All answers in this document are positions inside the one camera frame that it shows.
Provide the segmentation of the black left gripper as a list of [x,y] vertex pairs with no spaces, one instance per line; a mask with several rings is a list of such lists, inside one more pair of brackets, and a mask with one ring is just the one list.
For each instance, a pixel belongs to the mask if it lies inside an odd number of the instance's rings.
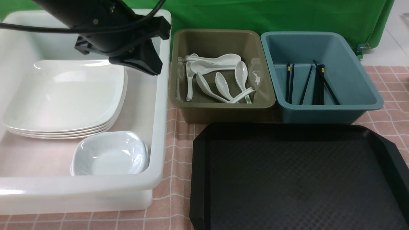
[[[74,27],[119,27],[142,19],[127,6],[98,6],[86,22],[76,22]],[[161,74],[163,63],[155,50],[152,38],[170,37],[170,23],[164,17],[151,17],[136,27],[112,33],[81,33],[75,48],[82,54],[97,53],[109,58],[115,65],[130,67],[151,76]]]

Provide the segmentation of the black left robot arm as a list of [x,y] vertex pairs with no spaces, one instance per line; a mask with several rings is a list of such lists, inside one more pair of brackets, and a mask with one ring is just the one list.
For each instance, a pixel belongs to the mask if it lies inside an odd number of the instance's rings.
[[69,28],[89,30],[130,25],[130,29],[121,32],[79,33],[75,49],[84,55],[106,56],[111,64],[149,75],[161,73],[163,63],[152,38],[170,38],[170,23],[164,17],[154,17],[163,0],[146,16],[136,14],[122,0],[36,0],[35,3]]

